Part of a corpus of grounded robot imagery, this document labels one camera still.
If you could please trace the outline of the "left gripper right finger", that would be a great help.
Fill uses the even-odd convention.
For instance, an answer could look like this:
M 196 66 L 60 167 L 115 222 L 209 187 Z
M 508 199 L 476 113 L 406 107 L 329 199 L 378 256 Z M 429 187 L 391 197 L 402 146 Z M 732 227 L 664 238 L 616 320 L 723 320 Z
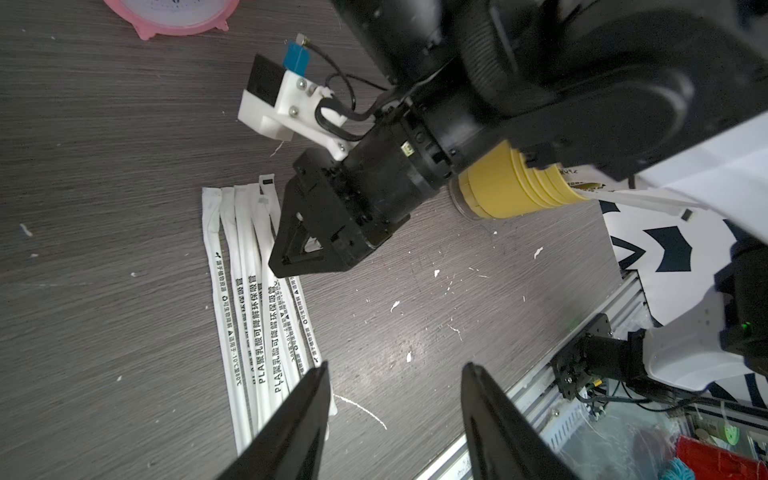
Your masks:
M 475 479 L 574 479 L 501 387 L 480 365 L 461 377 L 462 416 Z

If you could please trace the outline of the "white straw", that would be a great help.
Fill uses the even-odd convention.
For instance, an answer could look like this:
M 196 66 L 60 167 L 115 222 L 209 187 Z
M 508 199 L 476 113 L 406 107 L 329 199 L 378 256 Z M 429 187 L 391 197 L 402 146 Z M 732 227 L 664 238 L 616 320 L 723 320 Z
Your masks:
M 249 319 L 249 306 L 246 300 L 247 286 L 244 283 L 242 255 L 238 237 L 235 217 L 235 189 L 224 187 L 222 189 L 222 201 L 220 218 L 224 229 L 230 259 L 230 276 L 236 299 L 237 331 L 239 336 L 239 350 L 242 357 L 242 369 L 247 394 L 247 405 L 250 422 L 250 438 L 258 433 L 258 409 L 256 403 L 255 373 L 250 353 L 250 338 L 247 328 Z
M 202 189 L 202 232 L 212 282 L 212 300 L 224 366 L 225 382 L 238 455 L 252 441 L 246 386 L 240 361 L 237 322 L 233 316 L 227 282 L 225 259 L 220 241 L 220 207 L 222 192 L 218 188 Z
M 274 393 L 286 398 L 308 370 L 322 363 L 301 281 L 297 276 L 279 278 L 269 266 L 280 223 L 280 203 L 272 174 L 261 175 L 252 202 L 262 261 L 263 308 L 269 321 Z
M 280 203 L 279 203 L 277 191 L 274 184 L 274 175 L 273 174 L 261 175 L 259 177 L 259 183 L 260 183 L 260 187 L 263 192 L 263 195 L 267 197 L 267 200 L 268 200 L 267 208 L 269 212 L 270 222 L 272 224 L 274 236 L 277 236 L 277 232 L 280 224 Z M 294 349 L 295 362 L 300 375 L 303 376 L 309 369 L 315 366 L 315 363 L 312 355 L 307 354 L 307 348 L 306 348 L 305 339 L 303 336 L 304 331 L 303 331 L 303 327 L 301 326 L 300 316 L 296 310 L 294 296 L 290 287 L 290 283 L 287 279 L 284 279 L 284 278 L 278 279 L 278 281 L 280 284 L 284 303 L 286 304 L 289 323 L 290 323 L 291 331 L 294 337 L 293 344 L 295 347 Z
M 257 427 L 262 429 L 272 417 L 278 401 L 277 394 L 274 392 L 273 361 L 268 343 L 269 330 L 264 326 L 262 264 L 252 215 L 252 199 L 255 193 L 255 184 L 235 187 L 235 220 L 246 290 L 246 322 L 250 325 L 250 353 L 255 376 Z
M 272 389 L 281 400 L 288 397 L 298 384 L 301 375 L 297 368 L 294 348 L 289 342 L 286 326 L 289 318 L 282 297 L 279 281 L 269 267 L 274 237 L 268 212 L 268 200 L 259 187 L 251 193 L 251 214 L 262 263 L 263 297 L 266 301 L 267 346 L 271 360 Z

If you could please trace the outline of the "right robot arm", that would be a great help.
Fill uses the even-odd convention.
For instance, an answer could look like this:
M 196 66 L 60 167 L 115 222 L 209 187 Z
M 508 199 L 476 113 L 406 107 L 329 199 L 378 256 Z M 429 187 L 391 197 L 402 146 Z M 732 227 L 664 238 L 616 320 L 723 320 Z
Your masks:
M 763 1 L 338 1 L 391 89 L 295 162 L 269 264 L 342 272 L 502 146 L 622 180 L 767 109 Z

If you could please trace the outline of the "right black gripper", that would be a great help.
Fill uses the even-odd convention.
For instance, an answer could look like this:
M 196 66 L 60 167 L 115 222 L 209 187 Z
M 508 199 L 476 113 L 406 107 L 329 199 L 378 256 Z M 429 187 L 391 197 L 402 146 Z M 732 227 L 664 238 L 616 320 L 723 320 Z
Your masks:
M 411 162 L 392 149 L 337 162 L 309 148 L 294 170 L 269 259 L 279 278 L 350 270 L 410 218 Z

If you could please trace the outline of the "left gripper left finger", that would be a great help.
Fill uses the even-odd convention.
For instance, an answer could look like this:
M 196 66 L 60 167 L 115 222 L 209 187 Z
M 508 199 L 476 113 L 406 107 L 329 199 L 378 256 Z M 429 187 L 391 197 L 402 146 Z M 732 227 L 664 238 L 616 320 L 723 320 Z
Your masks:
M 246 450 L 220 475 L 225 480 L 316 479 L 331 400 L 328 363 L 310 369 Z

